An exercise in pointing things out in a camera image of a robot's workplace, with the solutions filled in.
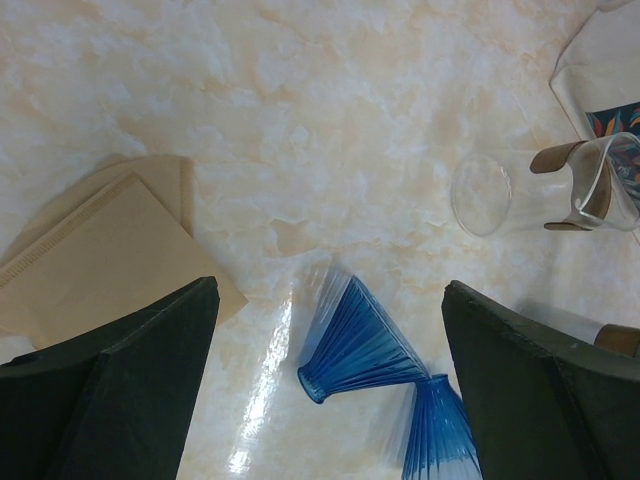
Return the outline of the brown paper coffee filter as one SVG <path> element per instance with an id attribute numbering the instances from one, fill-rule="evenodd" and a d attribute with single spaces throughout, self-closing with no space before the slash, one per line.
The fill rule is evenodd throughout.
<path id="1" fill-rule="evenodd" d="M 212 276 L 225 322 L 247 303 L 141 179 L 123 175 L 1 269 L 1 332 L 42 349 Z"/>

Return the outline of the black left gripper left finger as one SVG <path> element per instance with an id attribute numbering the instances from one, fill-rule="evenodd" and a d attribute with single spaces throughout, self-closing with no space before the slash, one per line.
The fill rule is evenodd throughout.
<path id="1" fill-rule="evenodd" d="M 5 479 L 173 479 L 219 310 L 214 277 L 1 367 Z"/>

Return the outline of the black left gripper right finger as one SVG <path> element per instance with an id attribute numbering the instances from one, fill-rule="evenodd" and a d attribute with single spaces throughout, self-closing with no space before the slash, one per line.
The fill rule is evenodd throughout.
<path id="1" fill-rule="evenodd" d="M 638 478 L 638 360 L 457 280 L 441 310 L 484 478 Z"/>

